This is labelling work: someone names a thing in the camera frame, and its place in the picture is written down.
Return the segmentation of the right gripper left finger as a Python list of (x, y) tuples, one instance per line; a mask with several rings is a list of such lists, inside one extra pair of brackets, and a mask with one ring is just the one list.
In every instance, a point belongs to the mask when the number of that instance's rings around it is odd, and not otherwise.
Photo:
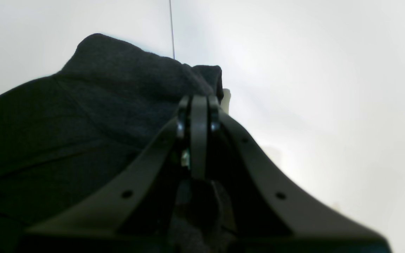
[(175, 253), (168, 235), (181, 184), (206, 179), (208, 97), (185, 96), (128, 168), (55, 217), (32, 226), (25, 253)]

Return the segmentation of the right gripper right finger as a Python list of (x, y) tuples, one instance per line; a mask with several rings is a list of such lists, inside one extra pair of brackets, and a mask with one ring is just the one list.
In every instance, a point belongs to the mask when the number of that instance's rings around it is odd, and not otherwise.
[(379, 233), (346, 218), (291, 181), (252, 136), (207, 98), (207, 178), (230, 203), (229, 253), (389, 253)]

